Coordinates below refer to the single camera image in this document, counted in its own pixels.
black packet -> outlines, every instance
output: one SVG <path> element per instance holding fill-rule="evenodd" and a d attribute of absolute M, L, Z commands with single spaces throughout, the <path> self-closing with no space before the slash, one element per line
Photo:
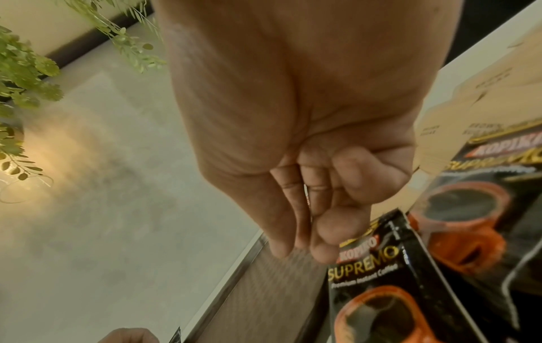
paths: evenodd
<path fill-rule="evenodd" d="M 474 137 L 409 219 L 491 342 L 540 342 L 542 121 Z"/>
<path fill-rule="evenodd" d="M 399 210 L 328 268 L 335 343 L 487 342 Z"/>

coffee packet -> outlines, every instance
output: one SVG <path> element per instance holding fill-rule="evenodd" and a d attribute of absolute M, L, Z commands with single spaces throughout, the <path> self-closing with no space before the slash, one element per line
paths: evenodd
<path fill-rule="evenodd" d="M 342 244 L 327 275 L 335 343 L 487 342 L 399 210 Z"/>
<path fill-rule="evenodd" d="M 510 106 L 511 113 L 521 110 Z M 516 118 L 532 112 L 523 106 Z M 532 309 L 542 305 L 542 120 L 469 139 L 409 218 L 490 342 L 537 341 Z"/>

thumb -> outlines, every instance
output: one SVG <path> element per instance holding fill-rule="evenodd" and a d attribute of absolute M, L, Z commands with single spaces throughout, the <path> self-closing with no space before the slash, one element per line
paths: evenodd
<path fill-rule="evenodd" d="M 362 205 L 380 203 L 397 193 L 410 179 L 413 146 L 402 146 L 375 154 L 361 146 L 350 146 L 333 156 L 333 166 L 344 189 Z"/>
<path fill-rule="evenodd" d="M 230 175 L 214 168 L 200 170 L 207 181 L 232 198 L 259 225 L 269 239 L 273 255 L 283 258 L 291 253 L 296 217 L 271 173 Z"/>

finger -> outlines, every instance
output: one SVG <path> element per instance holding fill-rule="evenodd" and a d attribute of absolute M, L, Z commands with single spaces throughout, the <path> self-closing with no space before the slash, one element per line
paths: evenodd
<path fill-rule="evenodd" d="M 159 343 L 158 338 L 145 328 L 115 329 L 98 343 Z"/>
<path fill-rule="evenodd" d="M 299 249 L 306 249 L 311 243 L 311 212 L 307 204 L 307 196 L 305 195 L 305 187 L 299 166 L 293 164 L 278 167 L 271 170 L 271 174 L 294 209 L 297 222 L 295 246 Z"/>
<path fill-rule="evenodd" d="M 316 219 L 315 231 L 329 245 L 362 236 L 369 227 L 370 206 L 333 207 Z"/>
<path fill-rule="evenodd" d="M 202 175 L 231 197 L 259 225 L 273 255 L 288 256 L 294 248 L 296 217 L 282 188 L 271 173 L 230 175 L 200 166 Z"/>
<path fill-rule="evenodd" d="M 408 182 L 413 157 L 410 145 L 376 154 L 350 146 L 335 153 L 333 166 L 352 199 L 370 205 L 392 197 Z"/>
<path fill-rule="evenodd" d="M 331 207 L 333 186 L 331 185 L 329 170 L 321 167 L 301 166 L 301 174 L 309 193 L 311 215 L 316 218 Z"/>
<path fill-rule="evenodd" d="M 339 257 L 339 246 L 327 244 L 316 230 L 311 234 L 312 257 L 323 264 L 331 264 Z"/>

tiled floor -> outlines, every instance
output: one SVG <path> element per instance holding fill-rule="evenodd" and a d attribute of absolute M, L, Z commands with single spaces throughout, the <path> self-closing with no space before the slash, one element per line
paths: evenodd
<path fill-rule="evenodd" d="M 0 342 L 134 326 L 167 342 L 258 228 L 199 176 L 167 70 L 139 75 L 107 43 L 54 81 L 65 99 L 24 113 L 27 155 L 53 185 L 0 187 L 29 200 L 0 203 Z"/>

